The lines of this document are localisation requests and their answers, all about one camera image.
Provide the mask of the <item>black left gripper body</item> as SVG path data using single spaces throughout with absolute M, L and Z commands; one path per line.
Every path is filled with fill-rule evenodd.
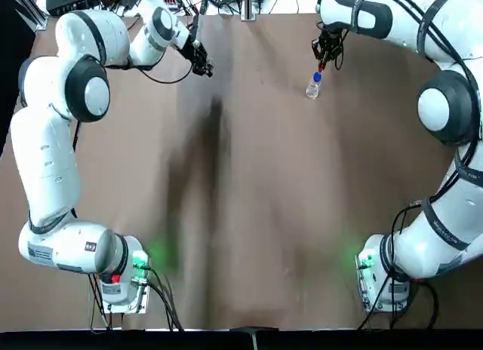
M 188 60 L 193 66 L 206 66 L 209 63 L 208 53 L 203 44 L 191 35 L 178 52 Z

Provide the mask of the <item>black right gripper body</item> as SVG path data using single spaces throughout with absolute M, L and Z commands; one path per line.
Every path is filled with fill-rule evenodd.
M 320 30 L 318 43 L 320 45 L 341 45 L 346 37 L 346 31 L 344 29 L 330 30 L 321 21 L 318 23 L 318 28 Z

